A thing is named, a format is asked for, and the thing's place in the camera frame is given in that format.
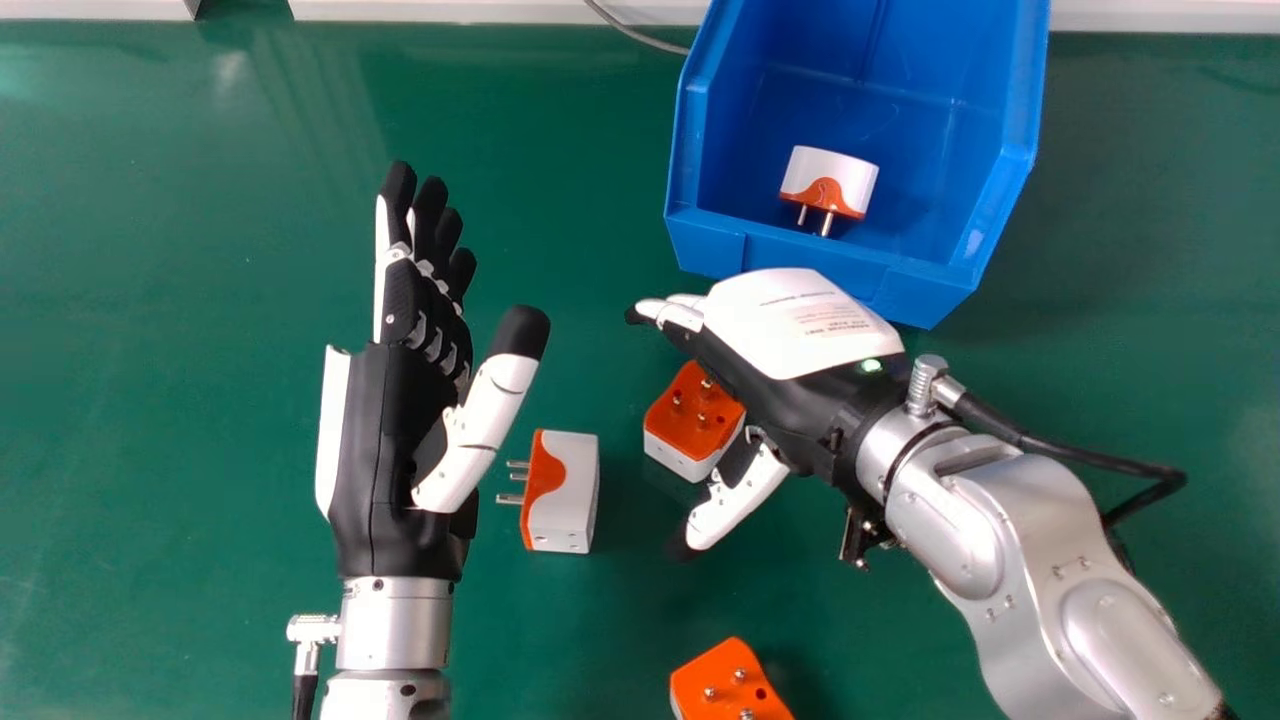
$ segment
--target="screw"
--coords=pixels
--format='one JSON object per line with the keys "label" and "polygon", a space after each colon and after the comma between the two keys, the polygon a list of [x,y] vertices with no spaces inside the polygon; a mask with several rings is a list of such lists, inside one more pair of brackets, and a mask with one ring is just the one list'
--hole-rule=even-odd
{"label": "screw", "polygon": [[933,380],[947,374],[947,361],[938,355],[920,355],[911,368],[911,383],[906,388],[906,413],[928,418],[938,406],[933,400]]}

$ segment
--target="plug inside blue bin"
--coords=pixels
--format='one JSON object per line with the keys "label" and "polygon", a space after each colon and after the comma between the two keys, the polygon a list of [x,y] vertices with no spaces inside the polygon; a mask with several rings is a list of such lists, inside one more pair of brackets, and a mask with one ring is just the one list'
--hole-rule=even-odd
{"label": "plug inside blue bin", "polygon": [[[1048,0],[713,0],[677,97],[680,266],[814,268],[932,328],[978,287],[1030,173],[1047,45]],[[879,165],[864,220],[796,225],[778,197],[796,145]]]}

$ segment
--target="gray cable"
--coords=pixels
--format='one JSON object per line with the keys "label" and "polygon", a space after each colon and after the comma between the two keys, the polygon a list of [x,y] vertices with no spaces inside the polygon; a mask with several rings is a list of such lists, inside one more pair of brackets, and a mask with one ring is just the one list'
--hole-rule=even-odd
{"label": "gray cable", "polygon": [[588,8],[595,10],[595,14],[600,15],[600,19],[609,23],[611,26],[613,26],[614,29],[630,37],[631,40],[635,40],[636,42],[644,42],[649,47],[657,47],[658,50],[662,50],[664,53],[672,53],[675,55],[689,55],[689,47],[666,42],[663,40],[658,40],[657,37],[652,37],[643,32],[639,32],[637,29],[632,28],[631,26],[616,18],[613,13],[609,13],[608,10],[602,8],[600,4],[596,3],[595,0],[582,0],[582,1],[586,3]]}

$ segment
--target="blue plastic container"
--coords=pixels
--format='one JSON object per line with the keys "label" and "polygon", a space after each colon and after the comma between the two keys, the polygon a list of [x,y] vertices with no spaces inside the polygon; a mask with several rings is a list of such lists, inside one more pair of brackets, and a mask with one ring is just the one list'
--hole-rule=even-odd
{"label": "blue plastic container", "polygon": [[[814,268],[932,328],[978,287],[1030,173],[1047,45],[1048,0],[713,0],[676,102],[680,266]],[[778,199],[796,145],[879,165],[864,222],[796,228]]]}

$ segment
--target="robotic hand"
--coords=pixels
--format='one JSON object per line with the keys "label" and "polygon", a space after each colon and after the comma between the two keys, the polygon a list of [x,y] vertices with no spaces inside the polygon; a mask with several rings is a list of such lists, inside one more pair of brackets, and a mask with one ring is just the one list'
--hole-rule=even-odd
{"label": "robotic hand", "polygon": [[392,165],[378,195],[372,342],[325,352],[315,492],[333,528],[342,614],[297,615],[293,717],[311,717],[319,651],[337,644],[325,719],[443,719],[454,583],[476,484],[529,391],[550,332],[507,311],[472,374],[462,296],[475,256],[440,178]]}
{"label": "robotic hand", "polygon": [[[909,368],[893,328],[813,270],[641,300],[627,322],[657,327],[746,407],[678,538],[687,551],[713,546],[788,474],[818,475],[849,502],[841,557],[865,569],[872,544],[908,548],[969,624],[1011,719],[1235,717],[1108,542],[1111,525],[1185,483],[1180,471],[1027,433],[941,357]],[[1100,516],[1053,457],[1157,483]]]}

